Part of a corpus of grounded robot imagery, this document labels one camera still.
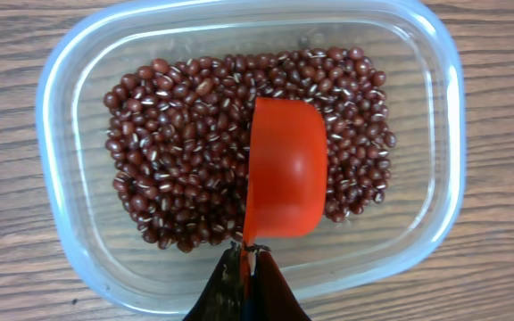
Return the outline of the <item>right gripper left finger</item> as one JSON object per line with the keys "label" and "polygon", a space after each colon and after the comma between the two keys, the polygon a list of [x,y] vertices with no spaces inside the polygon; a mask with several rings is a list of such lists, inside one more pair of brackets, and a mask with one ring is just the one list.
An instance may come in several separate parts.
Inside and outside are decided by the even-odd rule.
{"label": "right gripper left finger", "polygon": [[240,276],[241,246],[231,243],[184,321],[240,321],[244,281]]}

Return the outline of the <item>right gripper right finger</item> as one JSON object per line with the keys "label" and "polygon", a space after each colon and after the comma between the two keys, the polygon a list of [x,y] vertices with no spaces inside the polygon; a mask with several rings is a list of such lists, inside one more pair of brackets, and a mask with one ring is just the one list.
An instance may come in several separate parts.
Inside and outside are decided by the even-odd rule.
{"label": "right gripper right finger", "polygon": [[252,244],[253,270],[247,277],[248,321],[311,321],[293,295],[286,279],[265,245]]}

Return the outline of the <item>orange measuring scoop blue handle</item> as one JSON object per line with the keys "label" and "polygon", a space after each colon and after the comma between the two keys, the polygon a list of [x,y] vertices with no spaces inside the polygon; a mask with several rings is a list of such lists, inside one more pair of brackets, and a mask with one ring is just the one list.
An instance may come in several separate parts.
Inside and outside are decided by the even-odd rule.
{"label": "orange measuring scoop blue handle", "polygon": [[327,132],[298,100],[258,97],[250,133],[243,244],[295,239],[319,224],[327,190]]}

